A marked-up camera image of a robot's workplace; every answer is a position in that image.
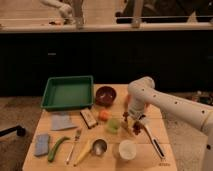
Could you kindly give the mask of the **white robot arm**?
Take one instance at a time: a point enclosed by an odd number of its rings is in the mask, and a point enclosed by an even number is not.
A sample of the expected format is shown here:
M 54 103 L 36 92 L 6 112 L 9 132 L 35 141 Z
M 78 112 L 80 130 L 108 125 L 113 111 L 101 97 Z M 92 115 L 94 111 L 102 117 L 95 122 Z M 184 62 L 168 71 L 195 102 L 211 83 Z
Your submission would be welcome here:
M 213 171 L 213 106 L 159 92 L 155 89 L 154 80 L 148 76 L 132 81 L 127 90 L 130 95 L 128 114 L 133 120 L 144 121 L 142 115 L 149 103 L 203 132 L 208 140 L 202 171 Z

